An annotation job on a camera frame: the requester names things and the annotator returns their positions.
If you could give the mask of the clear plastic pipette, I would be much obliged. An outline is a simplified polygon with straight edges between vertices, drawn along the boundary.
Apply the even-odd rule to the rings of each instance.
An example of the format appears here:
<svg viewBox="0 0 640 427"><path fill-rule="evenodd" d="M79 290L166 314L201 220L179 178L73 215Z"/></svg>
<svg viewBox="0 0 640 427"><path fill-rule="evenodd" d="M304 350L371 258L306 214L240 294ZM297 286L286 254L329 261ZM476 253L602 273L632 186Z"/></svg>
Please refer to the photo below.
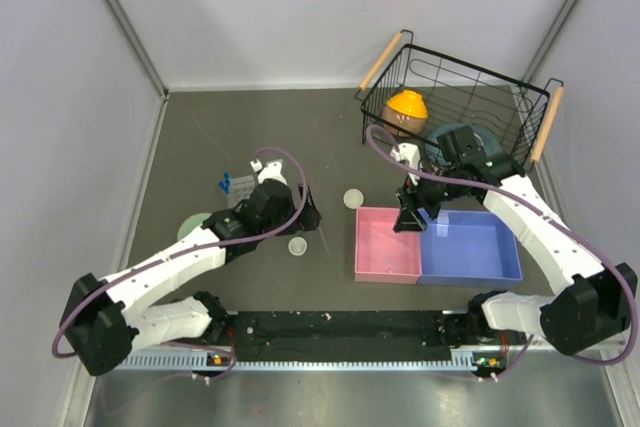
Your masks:
<svg viewBox="0 0 640 427"><path fill-rule="evenodd" d="M362 241L378 242L394 238L393 226L396 216L384 212L363 215L359 220L359 237Z"/></svg>
<svg viewBox="0 0 640 427"><path fill-rule="evenodd" d="M384 271L394 275L417 275L420 272L419 258L412 251L383 252L379 255Z"/></svg>
<svg viewBox="0 0 640 427"><path fill-rule="evenodd" d="M419 273L412 266L397 267L387 264L371 264L364 268L357 268L355 277L367 282L411 283L419 277Z"/></svg>
<svg viewBox="0 0 640 427"><path fill-rule="evenodd" d="M327 253L327 256L331 257L331 249L329 247L329 244L328 244L328 241L327 241L327 237L326 237L326 235L324 233L324 230L322 228L319 228L318 231L319 231L319 235L320 235L321 241L323 243L324 249L325 249L325 251Z"/></svg>

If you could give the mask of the white crucible cup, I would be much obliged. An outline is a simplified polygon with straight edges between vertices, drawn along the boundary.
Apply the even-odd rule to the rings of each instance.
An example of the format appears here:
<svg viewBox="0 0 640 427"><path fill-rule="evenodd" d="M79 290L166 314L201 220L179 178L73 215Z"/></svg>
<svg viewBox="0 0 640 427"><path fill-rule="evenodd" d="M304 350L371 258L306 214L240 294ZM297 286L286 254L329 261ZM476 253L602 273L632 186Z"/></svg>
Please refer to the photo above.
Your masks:
<svg viewBox="0 0 640 427"><path fill-rule="evenodd" d="M308 248L307 241L303 237L293 237L288 242L288 251L295 257L303 256Z"/></svg>

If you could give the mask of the white crucible lid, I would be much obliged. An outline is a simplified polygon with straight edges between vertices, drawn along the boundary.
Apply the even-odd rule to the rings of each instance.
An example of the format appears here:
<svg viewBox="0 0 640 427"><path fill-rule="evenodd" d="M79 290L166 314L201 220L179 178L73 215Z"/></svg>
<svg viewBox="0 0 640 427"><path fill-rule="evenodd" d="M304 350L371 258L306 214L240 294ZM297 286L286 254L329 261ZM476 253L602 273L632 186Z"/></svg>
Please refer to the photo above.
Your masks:
<svg viewBox="0 0 640 427"><path fill-rule="evenodd" d="M343 203L349 209L358 209L364 203L364 195L359 189L348 189L343 195Z"/></svg>

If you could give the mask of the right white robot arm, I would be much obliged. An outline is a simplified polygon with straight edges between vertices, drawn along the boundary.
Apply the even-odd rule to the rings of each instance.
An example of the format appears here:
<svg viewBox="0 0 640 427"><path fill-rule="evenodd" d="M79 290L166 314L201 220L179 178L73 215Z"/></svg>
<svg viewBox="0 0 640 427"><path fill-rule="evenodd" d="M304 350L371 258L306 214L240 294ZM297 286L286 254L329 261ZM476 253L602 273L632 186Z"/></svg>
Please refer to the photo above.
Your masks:
<svg viewBox="0 0 640 427"><path fill-rule="evenodd" d="M635 347L639 333L635 293L638 278L625 263L615 265L572 232L536 191L513 156L498 149L488 154L467 125L441 134L442 165L429 172L420 148L394 145L389 161L407 173L397 190L397 232L422 232L438 218L442 203L474 197L516 237L541 268L549 296L492 291L469 303L466 327L487 343L502 330L544 338L559 353L576 356L585 349L627 333L620 359Z"/></svg>

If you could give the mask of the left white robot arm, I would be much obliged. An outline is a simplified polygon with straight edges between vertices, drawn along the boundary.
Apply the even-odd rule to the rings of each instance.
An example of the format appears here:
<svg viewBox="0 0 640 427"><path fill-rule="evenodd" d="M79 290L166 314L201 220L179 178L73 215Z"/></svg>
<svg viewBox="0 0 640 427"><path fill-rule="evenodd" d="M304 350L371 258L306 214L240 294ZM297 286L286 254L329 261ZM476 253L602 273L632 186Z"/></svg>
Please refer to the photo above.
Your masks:
<svg viewBox="0 0 640 427"><path fill-rule="evenodd" d="M291 189L268 179L236 206L210 214L175 244L146 261L103 279L76 280L59 323L89 375L102 376L131 353L182 338L216 343L226 334L226 312L207 292L182 301L161 299L190 280L256 250L274 236L318 228L321 215L306 183Z"/></svg>

